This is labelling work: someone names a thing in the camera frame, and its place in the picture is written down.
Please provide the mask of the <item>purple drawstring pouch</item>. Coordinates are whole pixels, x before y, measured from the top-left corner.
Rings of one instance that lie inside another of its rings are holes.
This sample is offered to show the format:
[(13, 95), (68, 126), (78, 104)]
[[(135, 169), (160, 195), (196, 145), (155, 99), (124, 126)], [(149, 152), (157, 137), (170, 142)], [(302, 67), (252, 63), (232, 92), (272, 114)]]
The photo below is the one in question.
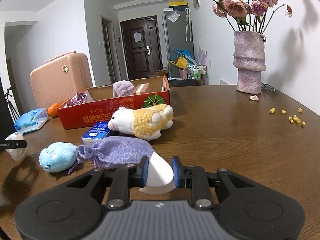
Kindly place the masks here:
[(114, 169), (127, 164), (138, 164), (143, 156), (150, 158), (155, 150), (148, 141), (124, 136), (105, 137), (93, 145), (79, 145), (76, 148), (76, 162), (68, 171), (91, 161), (94, 168)]

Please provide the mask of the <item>white round pad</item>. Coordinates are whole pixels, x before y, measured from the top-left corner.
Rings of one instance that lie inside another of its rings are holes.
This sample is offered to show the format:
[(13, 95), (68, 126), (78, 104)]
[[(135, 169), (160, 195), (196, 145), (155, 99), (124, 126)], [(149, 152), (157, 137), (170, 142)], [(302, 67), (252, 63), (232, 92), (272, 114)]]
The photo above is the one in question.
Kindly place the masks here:
[(146, 185), (139, 191), (146, 194), (164, 194), (176, 188), (170, 164), (153, 152), (149, 160)]

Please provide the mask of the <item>light blue plush toy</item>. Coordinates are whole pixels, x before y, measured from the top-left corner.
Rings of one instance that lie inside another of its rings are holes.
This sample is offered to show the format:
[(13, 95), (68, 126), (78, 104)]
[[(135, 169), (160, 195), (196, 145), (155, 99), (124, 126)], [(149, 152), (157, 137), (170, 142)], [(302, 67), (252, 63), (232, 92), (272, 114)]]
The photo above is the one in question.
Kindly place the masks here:
[(77, 147), (69, 142), (54, 142), (39, 154), (39, 166), (49, 173), (59, 173), (76, 162)]

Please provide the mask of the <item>yellow white plush toy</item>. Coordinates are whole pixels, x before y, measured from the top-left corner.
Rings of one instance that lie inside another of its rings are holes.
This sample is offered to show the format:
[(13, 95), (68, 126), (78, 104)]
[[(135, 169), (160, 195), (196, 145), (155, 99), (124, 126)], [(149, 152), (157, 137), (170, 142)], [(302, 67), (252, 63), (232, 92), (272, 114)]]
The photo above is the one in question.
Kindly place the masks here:
[(112, 131), (151, 141), (160, 138), (162, 130), (173, 126), (173, 116), (173, 108), (166, 104), (140, 109), (119, 107), (107, 126)]

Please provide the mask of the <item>purple satin scrunchie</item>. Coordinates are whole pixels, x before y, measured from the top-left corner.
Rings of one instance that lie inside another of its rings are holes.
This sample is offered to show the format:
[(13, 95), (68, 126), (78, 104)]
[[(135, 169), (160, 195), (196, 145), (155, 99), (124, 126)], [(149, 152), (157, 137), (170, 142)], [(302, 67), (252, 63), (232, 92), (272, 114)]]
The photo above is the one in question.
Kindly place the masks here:
[(81, 105), (83, 103), (87, 102), (87, 94), (84, 92), (76, 93), (75, 96), (73, 96), (68, 102), (65, 107), (75, 106), (75, 105)]

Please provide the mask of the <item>fluffy purple headband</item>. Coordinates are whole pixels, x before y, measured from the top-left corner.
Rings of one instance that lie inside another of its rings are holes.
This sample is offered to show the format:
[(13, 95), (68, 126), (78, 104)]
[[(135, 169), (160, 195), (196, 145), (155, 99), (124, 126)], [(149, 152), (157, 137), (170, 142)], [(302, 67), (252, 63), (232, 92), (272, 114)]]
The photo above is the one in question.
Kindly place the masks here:
[(135, 90), (133, 83), (127, 80), (115, 82), (112, 88), (114, 98), (132, 95)]

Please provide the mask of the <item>black paper bag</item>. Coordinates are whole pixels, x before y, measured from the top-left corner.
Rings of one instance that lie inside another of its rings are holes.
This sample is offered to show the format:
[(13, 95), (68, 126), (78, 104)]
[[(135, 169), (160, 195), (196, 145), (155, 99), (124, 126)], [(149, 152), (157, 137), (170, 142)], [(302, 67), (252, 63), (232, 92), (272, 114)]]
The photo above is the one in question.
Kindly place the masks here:
[(9, 108), (5, 101), (2, 82), (0, 81), (0, 138), (6, 139), (9, 135), (16, 132)]

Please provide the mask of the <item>blue tissue pack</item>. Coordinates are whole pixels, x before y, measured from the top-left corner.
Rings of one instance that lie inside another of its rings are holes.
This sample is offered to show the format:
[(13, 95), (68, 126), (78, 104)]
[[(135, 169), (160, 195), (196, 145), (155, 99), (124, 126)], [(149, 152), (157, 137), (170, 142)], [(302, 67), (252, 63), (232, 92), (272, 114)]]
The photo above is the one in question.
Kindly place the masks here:
[(49, 119), (45, 108), (38, 108), (22, 114), (15, 122), (16, 131), (22, 134), (38, 131)]

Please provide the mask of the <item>orange fruit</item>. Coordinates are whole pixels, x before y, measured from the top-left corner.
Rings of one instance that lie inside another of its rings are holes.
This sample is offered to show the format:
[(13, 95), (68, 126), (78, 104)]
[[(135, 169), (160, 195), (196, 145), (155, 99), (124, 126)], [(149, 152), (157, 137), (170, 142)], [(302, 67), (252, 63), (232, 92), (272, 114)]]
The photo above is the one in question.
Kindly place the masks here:
[(51, 104), (49, 107), (48, 107), (48, 115), (52, 118), (57, 118), (59, 115), (58, 115), (58, 112), (57, 112), (57, 109), (58, 107), (60, 106), (59, 103), (54, 103), (54, 104)]

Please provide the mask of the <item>pink suitcase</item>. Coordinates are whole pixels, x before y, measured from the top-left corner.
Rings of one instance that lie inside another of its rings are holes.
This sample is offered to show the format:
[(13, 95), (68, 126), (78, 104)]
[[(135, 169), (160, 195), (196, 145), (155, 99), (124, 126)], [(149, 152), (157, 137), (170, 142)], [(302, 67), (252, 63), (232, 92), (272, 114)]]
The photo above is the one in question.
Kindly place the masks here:
[(93, 86), (88, 58), (75, 51), (57, 55), (31, 71), (30, 84), (37, 107), (62, 104)]

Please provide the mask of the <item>black chair back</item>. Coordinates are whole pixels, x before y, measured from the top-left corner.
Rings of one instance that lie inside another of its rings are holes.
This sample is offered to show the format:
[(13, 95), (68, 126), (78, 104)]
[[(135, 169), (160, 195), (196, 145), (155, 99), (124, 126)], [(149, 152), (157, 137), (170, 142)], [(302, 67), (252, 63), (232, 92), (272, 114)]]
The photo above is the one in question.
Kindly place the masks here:
[(191, 87), (191, 86), (198, 86), (199, 83), (196, 79), (186, 79), (186, 80), (169, 80), (170, 88), (174, 87)]

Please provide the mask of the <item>utility cart with bottles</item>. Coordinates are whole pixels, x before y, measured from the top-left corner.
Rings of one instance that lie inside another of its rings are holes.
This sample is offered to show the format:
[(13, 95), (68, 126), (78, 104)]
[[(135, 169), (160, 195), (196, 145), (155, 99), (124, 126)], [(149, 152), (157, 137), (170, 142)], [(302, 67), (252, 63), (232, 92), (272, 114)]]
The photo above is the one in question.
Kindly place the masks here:
[(208, 68), (206, 65), (187, 64), (187, 79), (195, 79), (200, 85), (208, 85)]

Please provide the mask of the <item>brown cardboard box on floor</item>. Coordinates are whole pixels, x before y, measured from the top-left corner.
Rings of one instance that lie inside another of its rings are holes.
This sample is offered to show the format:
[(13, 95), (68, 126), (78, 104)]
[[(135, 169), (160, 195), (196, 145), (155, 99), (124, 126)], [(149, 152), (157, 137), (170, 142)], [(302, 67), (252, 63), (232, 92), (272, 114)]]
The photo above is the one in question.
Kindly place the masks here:
[(167, 69), (157, 70), (156, 72), (153, 73), (153, 77), (167, 76), (167, 75), (168, 75), (168, 70)]

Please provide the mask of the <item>purple textured vase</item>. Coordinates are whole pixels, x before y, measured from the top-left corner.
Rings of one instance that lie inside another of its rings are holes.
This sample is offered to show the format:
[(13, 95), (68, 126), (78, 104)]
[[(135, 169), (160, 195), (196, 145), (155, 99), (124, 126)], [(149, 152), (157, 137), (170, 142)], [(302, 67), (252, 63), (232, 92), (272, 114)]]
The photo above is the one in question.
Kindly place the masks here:
[(234, 32), (233, 56), (233, 66), (238, 69), (236, 89), (260, 94), (261, 73), (266, 70), (264, 35), (254, 31)]

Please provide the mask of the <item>dark brown door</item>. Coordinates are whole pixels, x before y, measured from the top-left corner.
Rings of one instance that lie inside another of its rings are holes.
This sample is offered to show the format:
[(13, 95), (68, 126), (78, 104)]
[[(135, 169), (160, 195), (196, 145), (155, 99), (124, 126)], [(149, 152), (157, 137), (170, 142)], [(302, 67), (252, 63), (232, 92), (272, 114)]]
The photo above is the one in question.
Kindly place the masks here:
[(130, 80), (152, 77), (162, 69), (161, 45), (156, 16), (120, 23), (127, 74)]

